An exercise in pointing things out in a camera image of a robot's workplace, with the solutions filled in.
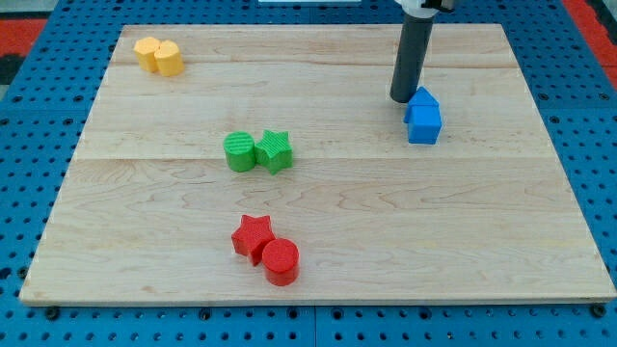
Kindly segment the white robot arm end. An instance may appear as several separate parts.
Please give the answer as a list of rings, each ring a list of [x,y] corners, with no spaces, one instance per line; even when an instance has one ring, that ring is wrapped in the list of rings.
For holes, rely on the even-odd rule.
[[[432,18],[437,13],[452,13],[458,0],[394,0],[403,12],[415,18]]]

